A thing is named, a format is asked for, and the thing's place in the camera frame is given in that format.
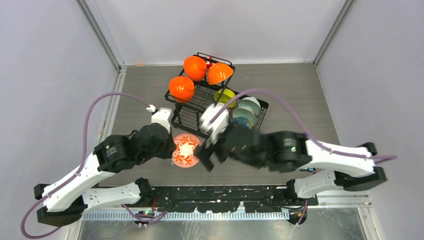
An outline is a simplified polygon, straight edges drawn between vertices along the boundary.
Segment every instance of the enclosure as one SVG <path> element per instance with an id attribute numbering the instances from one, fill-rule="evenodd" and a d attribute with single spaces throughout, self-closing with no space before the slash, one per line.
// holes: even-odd
<path id="1" fill-rule="evenodd" d="M 271 89 L 320 141 L 350 147 L 374 142 L 379 154 L 397 155 L 379 165 L 387 182 L 370 191 L 318 194 L 299 227 L 288 221 L 292 210 L 250 213 L 241 196 L 234 212 L 172 212 L 147 228 L 138 228 L 114 206 L 46 239 L 398 240 L 424 234 L 423 207 L 404 200 L 423 195 L 421 1 L 16 0 L 4 2 L 0 13 L 1 229 L 6 239 L 25 239 L 19 226 L 35 202 L 34 185 L 54 183 L 78 165 L 85 114 L 98 96 L 122 92 L 170 108 L 172 134 L 194 133 L 204 142 L 208 135 L 201 134 L 196 118 L 217 101 L 214 94 L 221 88 L 236 93 Z M 202 94 L 196 102 L 177 102 L 168 83 L 184 75 L 184 59 L 198 53 L 230 61 L 234 73 L 219 88 L 196 83 Z M 256 128 L 262 133 L 302 132 L 275 99 L 252 96 L 260 100 Z M 130 98 L 100 101 L 88 123 L 88 152 L 107 136 L 127 135 L 150 119 Z M 122 186 L 143 177 L 154 188 L 284 189 L 287 181 L 311 175 L 270 172 L 232 160 L 208 172 L 200 163 L 183 168 L 154 158 L 98 186 Z M 32 235 L 53 229 L 38 223 L 35 212 L 25 226 Z"/>

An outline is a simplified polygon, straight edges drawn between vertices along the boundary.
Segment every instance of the black mounting base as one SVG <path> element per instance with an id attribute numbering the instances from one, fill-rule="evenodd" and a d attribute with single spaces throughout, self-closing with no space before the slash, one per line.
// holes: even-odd
<path id="1" fill-rule="evenodd" d="M 78 197 L 70 207 L 64 211 L 50 212 L 47 207 L 37 210 L 37 219 L 41 224 L 55 227 L 63 227 L 78 221 L 82 217 L 84 209 L 88 206 L 84 204 L 83 197 Z"/>
<path id="2" fill-rule="evenodd" d="M 241 186 L 157 186 L 153 187 L 156 207 L 159 211 L 192 213 L 235 212 L 243 202 L 246 213 L 281 212 L 281 208 L 303 205 L 303 200 L 292 201 L 285 187 L 276 185 Z M 131 207 L 152 207 L 149 204 L 132 204 Z M 309 206 L 317 206 L 316 197 L 308 200 Z"/>
<path id="3" fill-rule="evenodd" d="M 363 177 L 353 177 L 338 171 L 335 171 L 334 173 L 334 183 L 337 186 L 343 186 L 343 189 L 349 192 L 368 191 L 384 182 L 387 182 L 386 174 L 380 166 L 374 167 L 373 174 Z"/>

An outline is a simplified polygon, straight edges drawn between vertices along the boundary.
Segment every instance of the light blue bowl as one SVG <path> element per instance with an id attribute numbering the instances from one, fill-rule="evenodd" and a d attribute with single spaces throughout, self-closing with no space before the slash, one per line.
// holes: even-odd
<path id="1" fill-rule="evenodd" d="M 256 116 L 258 116 L 259 113 L 261 113 L 261 104 L 255 97 L 247 96 L 238 103 L 239 108 L 246 107 L 246 106 L 249 106 L 250 108 L 252 108 Z"/>
<path id="2" fill-rule="evenodd" d="M 243 106 L 234 109 L 232 112 L 232 118 L 235 119 L 238 117 L 247 119 L 252 127 L 256 124 L 256 115 L 250 106 Z"/>

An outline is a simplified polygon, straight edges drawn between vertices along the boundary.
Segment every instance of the white wall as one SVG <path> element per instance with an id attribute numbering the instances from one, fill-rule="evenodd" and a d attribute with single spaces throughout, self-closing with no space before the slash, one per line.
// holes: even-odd
<path id="1" fill-rule="evenodd" d="M 86 111 L 97 96 L 111 90 L 115 77 L 75 0 L 2 1 L 1 239 L 26 239 L 20 223 L 35 202 L 33 187 L 55 182 L 79 164 Z M 105 103 L 90 120 L 89 149 Z M 26 227 L 32 235 L 53 229 L 37 223 L 35 214 Z M 64 232 L 48 239 L 63 239 Z"/>
<path id="2" fill-rule="evenodd" d="M 126 65 L 312 62 L 344 0 L 90 0 Z"/>
<path id="3" fill-rule="evenodd" d="M 398 155 L 369 193 L 384 240 L 424 236 L 423 29 L 422 0 L 357 0 L 318 66 L 340 142 Z"/>

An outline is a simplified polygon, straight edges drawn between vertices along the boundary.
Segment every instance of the wire rack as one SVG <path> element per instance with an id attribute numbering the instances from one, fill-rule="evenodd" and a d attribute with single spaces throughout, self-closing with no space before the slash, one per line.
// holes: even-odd
<path id="1" fill-rule="evenodd" d="M 198 52 L 194 56 L 200 57 L 204 59 L 205 61 L 209 61 L 214 64 L 219 62 L 225 63 L 229 65 L 234 70 L 234 72 L 236 71 L 236 68 L 228 60 L 207 55 L 201 52 Z M 179 73 L 178 76 L 187 77 L 186 73 L 184 72 L 184 69 Z M 179 128 L 191 134 L 197 135 L 201 138 L 205 138 L 205 139 L 208 138 L 209 134 L 202 132 L 200 129 L 200 117 L 205 112 L 208 106 L 210 106 L 211 104 L 216 104 L 219 101 L 225 89 L 230 89 L 227 87 L 227 85 L 230 82 L 232 76 L 230 76 L 227 80 L 216 85 L 209 85 L 206 76 L 203 80 L 194 82 L 194 87 L 195 87 L 194 96 L 191 98 L 190 101 L 185 103 L 177 101 L 176 99 L 178 99 L 178 97 L 172 96 L 170 91 L 168 90 L 165 94 L 165 99 L 175 104 L 175 110 L 173 111 L 173 116 L 171 119 L 172 126 L 174 128 Z M 215 100 L 214 95 L 217 93 L 217 91 L 221 89 L 222 89 L 221 93 L 219 94 L 218 98 Z M 239 101 L 240 99 L 236 100 L 236 105 L 235 105 L 236 107 L 238 106 Z M 257 116 L 257 122 L 254 126 L 254 128 L 256 129 L 259 129 L 261 127 L 262 122 L 265 118 L 265 114 L 267 113 L 268 106 L 269 106 L 268 103 L 265 101 L 262 101 L 260 99 L 258 99 L 258 101 L 260 103 L 261 110 L 259 115 Z M 235 107 L 228 109 L 230 110 L 230 116 L 234 109 Z"/>

